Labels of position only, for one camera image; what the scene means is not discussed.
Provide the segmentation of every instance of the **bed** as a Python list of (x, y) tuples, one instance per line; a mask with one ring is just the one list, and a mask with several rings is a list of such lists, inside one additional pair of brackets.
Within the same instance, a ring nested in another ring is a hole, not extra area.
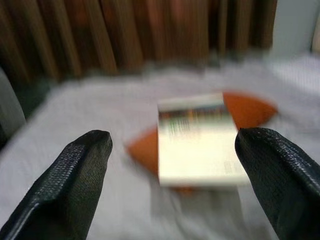
[(66, 144), (100, 129), (111, 133), (113, 150), (87, 239), (277, 239), (251, 186), (184, 196), (160, 187), (124, 146), (157, 122), (159, 99), (228, 88), (276, 102), (279, 114), (265, 127), (320, 164), (319, 66), (319, 58), (305, 55), (269, 65), (248, 60), (221, 69), (172, 67), (63, 83), (0, 153), (0, 226)]

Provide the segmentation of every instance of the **brown curtain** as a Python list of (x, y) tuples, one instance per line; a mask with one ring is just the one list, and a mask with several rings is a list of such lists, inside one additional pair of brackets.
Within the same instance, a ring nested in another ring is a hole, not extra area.
[(0, 65), (56, 80), (272, 46), (277, 0), (2, 0)]

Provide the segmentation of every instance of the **orange object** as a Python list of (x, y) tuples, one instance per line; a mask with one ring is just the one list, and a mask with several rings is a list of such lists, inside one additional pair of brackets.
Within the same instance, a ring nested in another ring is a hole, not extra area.
[[(240, 128), (253, 128), (266, 123), (278, 111), (277, 108), (252, 95), (237, 92), (224, 92), (224, 104), (233, 117), (233, 121)], [(127, 152), (133, 160), (140, 163), (147, 170), (158, 176), (158, 129), (153, 129), (142, 134), (127, 147)], [(178, 192), (188, 192), (191, 187), (176, 187)]]

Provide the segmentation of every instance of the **book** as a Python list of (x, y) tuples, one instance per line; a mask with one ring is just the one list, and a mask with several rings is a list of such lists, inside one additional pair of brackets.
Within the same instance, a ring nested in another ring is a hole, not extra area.
[(158, 103), (158, 165), (162, 186), (249, 184), (236, 151), (237, 128), (223, 94)]

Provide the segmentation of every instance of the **orange cushion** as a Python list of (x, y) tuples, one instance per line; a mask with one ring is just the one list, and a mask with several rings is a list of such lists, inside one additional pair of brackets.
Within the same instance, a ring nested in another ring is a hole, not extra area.
[[(267, 122), (277, 113), (277, 108), (252, 95), (236, 92), (223, 93), (224, 104), (240, 128), (253, 128)], [(143, 133), (127, 146), (130, 156), (154, 175), (158, 176), (158, 129)]]

